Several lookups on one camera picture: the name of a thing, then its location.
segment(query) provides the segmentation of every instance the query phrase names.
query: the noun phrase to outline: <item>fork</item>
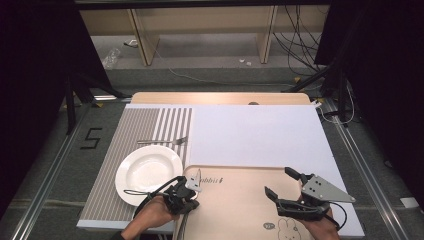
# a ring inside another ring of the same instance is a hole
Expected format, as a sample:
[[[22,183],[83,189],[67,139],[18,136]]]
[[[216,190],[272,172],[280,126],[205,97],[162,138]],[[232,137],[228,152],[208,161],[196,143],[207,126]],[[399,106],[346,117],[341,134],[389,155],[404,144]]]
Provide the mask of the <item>fork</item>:
[[[174,145],[181,145],[187,142],[188,137],[178,138],[173,141],[165,141],[165,140],[138,140],[138,144],[149,144],[149,143],[172,143]]]

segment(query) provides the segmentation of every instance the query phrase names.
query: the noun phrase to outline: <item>wire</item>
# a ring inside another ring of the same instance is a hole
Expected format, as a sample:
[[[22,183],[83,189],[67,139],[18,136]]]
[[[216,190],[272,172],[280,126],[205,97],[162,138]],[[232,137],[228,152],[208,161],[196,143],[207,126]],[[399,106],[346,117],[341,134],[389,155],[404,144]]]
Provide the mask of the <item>wire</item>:
[[[327,14],[328,14],[328,11],[330,10],[330,8],[328,8],[328,7],[327,7],[327,11],[325,11],[325,12],[324,12],[324,11],[322,11],[319,7],[320,7],[320,5],[317,5],[317,9],[318,9],[318,11],[319,11],[320,13],[322,13],[322,14],[324,14],[324,15],[327,15]]]
[[[324,217],[336,226],[337,231],[340,230],[340,224],[336,220],[334,220],[334,218],[328,216],[327,214],[325,214]]]
[[[320,88],[321,86],[322,86],[322,84],[319,84],[318,86],[313,87],[313,88],[305,88],[305,90],[307,90],[307,91],[311,91],[311,90],[318,89],[318,88]]]
[[[184,232],[185,232],[185,227],[187,225],[188,214],[189,213],[185,213],[184,216],[183,216],[183,219],[181,220],[181,225],[180,225],[180,228],[179,228],[178,234],[177,234],[177,240],[183,240],[184,239]]]
[[[321,115],[322,115],[322,117],[324,118],[324,120],[325,120],[325,121],[327,121],[327,122],[331,122],[331,123],[334,123],[334,124],[346,124],[346,123],[349,123],[349,122],[351,122],[351,121],[353,120],[353,117],[355,116],[355,106],[354,106],[353,99],[352,99],[352,94],[350,93],[349,88],[348,88],[348,87],[346,87],[346,89],[347,89],[347,92],[349,93],[349,98],[350,98],[350,101],[351,101],[351,103],[352,103],[352,116],[351,116],[351,117],[350,117],[350,119],[349,119],[348,121],[346,121],[346,122],[332,121],[332,120],[327,119],[327,118],[325,117],[325,115],[326,115],[327,113],[324,113],[324,111],[322,110],[322,108],[321,108],[321,107],[318,107],[318,109],[321,111]]]
[[[336,116],[339,113],[339,111],[331,111],[331,112],[326,112],[324,113],[325,116]]]
[[[156,54],[159,56],[159,59],[161,59],[162,61],[165,62],[165,59],[162,58],[162,56],[160,55],[160,53],[157,51],[156,48],[153,48],[156,52]],[[229,82],[218,82],[218,81],[213,81],[213,80],[204,80],[204,79],[200,79],[200,78],[195,78],[195,77],[191,77],[188,75],[184,75],[184,74],[179,74],[176,73],[172,68],[168,67],[168,70],[174,74],[177,77],[182,77],[182,78],[187,78],[187,79],[191,79],[194,81],[198,81],[198,82],[203,82],[203,83],[214,83],[214,84],[221,84],[221,85],[246,85],[246,86],[287,86],[287,87],[294,87],[294,85],[292,84],[286,84],[286,83],[229,83]]]
[[[318,49],[315,48],[315,45],[319,45],[319,39],[321,38],[322,34],[320,34],[320,36],[318,38],[315,38],[311,32],[305,27],[305,25],[303,24],[302,18],[301,18],[301,6],[297,5],[295,8],[295,12],[296,12],[296,16],[295,18],[291,16],[287,6],[284,6],[287,16],[290,19],[290,23],[294,29],[294,33],[291,39],[288,39],[286,36],[284,36],[282,33],[280,33],[280,35],[284,38],[284,40],[286,40],[289,43],[289,46],[287,46],[286,44],[284,44],[279,38],[278,36],[273,33],[274,37],[276,38],[278,44],[283,48],[283,50],[285,52],[287,52],[288,54],[288,58],[287,58],[287,63],[288,66],[290,68],[290,70],[298,75],[303,75],[303,76],[311,76],[313,75],[315,72],[320,71],[320,67],[316,64],[313,64],[311,61],[315,62],[314,57],[312,56],[311,51],[317,51]],[[300,34],[300,26],[303,27],[304,31],[306,33],[308,33],[309,37],[314,41],[312,46],[307,46],[303,37]],[[293,46],[299,46],[301,48],[301,51],[303,53],[303,56],[300,57],[297,54],[295,54],[292,50]],[[291,58],[296,59],[298,62],[304,64],[311,72],[311,74],[303,74],[303,73],[299,73],[297,71],[295,71],[292,66],[291,66]]]
[[[344,215],[345,215],[345,219],[344,219],[342,225],[340,225],[340,227],[338,227],[338,229],[337,229],[337,231],[339,231],[340,229],[342,229],[344,227],[344,225],[347,222],[347,213],[346,213],[346,210],[342,207],[342,205],[340,205],[338,203],[335,203],[335,202],[330,202],[330,203],[338,206],[339,208],[341,208],[343,210]]]
[[[128,195],[149,195],[150,194],[150,192],[140,192],[140,191],[128,190],[128,189],[124,189],[124,193]]]
[[[159,240],[168,240],[168,237],[166,236],[166,234],[158,234],[157,236]]]

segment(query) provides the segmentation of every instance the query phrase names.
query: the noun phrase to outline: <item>black curtain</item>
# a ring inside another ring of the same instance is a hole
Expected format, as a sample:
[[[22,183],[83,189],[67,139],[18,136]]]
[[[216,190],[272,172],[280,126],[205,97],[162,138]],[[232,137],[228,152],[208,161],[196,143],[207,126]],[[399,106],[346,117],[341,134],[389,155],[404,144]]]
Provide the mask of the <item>black curtain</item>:
[[[110,83],[72,0],[1,1],[0,33],[3,216],[56,121],[65,80],[83,102]]]
[[[359,9],[333,1],[317,61],[336,55]],[[424,6],[419,1],[372,1],[345,59],[358,105],[395,171],[424,207]]]

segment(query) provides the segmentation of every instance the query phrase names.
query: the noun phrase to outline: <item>gray floor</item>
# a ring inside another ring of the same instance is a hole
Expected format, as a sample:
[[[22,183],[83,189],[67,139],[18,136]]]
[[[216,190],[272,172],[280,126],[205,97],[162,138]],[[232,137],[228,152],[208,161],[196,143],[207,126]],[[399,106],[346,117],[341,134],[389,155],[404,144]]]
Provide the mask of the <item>gray floor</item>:
[[[150,67],[142,65],[138,49],[122,45],[131,39],[131,36],[93,38],[100,59],[104,59],[114,47],[120,49],[116,65],[107,70],[107,74],[116,89],[128,94],[138,91],[280,92],[294,84],[293,79],[299,76],[288,68],[287,54],[275,41],[268,63],[260,64],[254,36],[249,34],[163,36],[158,48],[161,57],[157,54]],[[293,60],[290,66],[303,74],[310,73]],[[309,96],[319,95],[317,86],[319,83],[308,86]],[[96,89],[93,92],[105,94]],[[113,234],[78,229],[76,223],[124,106],[124,102],[107,102],[101,107],[84,105],[77,108],[77,116],[84,118],[29,239],[108,239]],[[401,203],[400,198],[411,197],[411,194],[396,172],[384,165],[384,154],[357,110],[348,124],[349,131],[410,239],[424,239],[424,215],[419,208],[405,208]],[[358,200],[354,207],[365,231],[365,239],[391,239],[384,218],[361,179],[337,126],[325,120],[322,126],[347,190]],[[84,140],[90,128],[102,129],[91,135],[101,140],[96,149],[83,150],[83,146],[92,146],[92,142]],[[11,239],[66,140],[66,130],[66,110],[62,108],[39,158],[1,220],[0,239]]]

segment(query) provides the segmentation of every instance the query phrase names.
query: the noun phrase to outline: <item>metal rail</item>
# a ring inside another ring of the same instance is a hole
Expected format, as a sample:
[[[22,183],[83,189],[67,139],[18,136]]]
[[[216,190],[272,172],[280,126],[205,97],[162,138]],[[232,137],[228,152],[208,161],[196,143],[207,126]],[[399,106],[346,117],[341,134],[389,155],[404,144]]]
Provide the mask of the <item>metal rail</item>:
[[[337,107],[331,99],[326,99],[327,107],[330,111],[336,111]],[[393,239],[407,240],[410,239],[407,231],[403,227],[397,213],[394,211],[390,201],[387,196],[384,194],[383,189],[381,188],[378,180],[375,178],[370,167],[365,161],[364,156],[359,150],[358,146],[355,143],[352,135],[348,128],[344,127],[340,122],[340,119],[337,116],[333,116],[333,120],[337,121],[339,124],[335,124],[337,131],[342,137],[343,142],[346,145],[346,148],[349,151],[350,156],[352,157],[353,162],[355,163],[356,168],[359,171],[359,174],[362,177],[362,180],[365,183],[374,203],[380,212],[381,218],[386,224],[387,229],[389,230]]]
[[[65,140],[60,147],[59,152],[57,153],[49,171],[47,172],[46,177],[43,180],[40,188],[38,189],[37,194],[32,200],[31,204],[25,211],[18,225],[16,226],[15,232],[12,239],[28,239],[29,234],[31,233],[32,228],[37,221],[38,216],[43,208],[44,202],[50,194],[51,189],[53,188],[54,183],[56,182],[57,176],[62,169],[63,163],[65,162],[69,151],[72,147],[72,143],[75,140],[76,135],[79,132],[81,127],[81,122],[84,117],[87,115],[90,110],[90,104],[84,104],[81,108],[81,115],[77,121],[77,124],[74,130],[66,136]]]

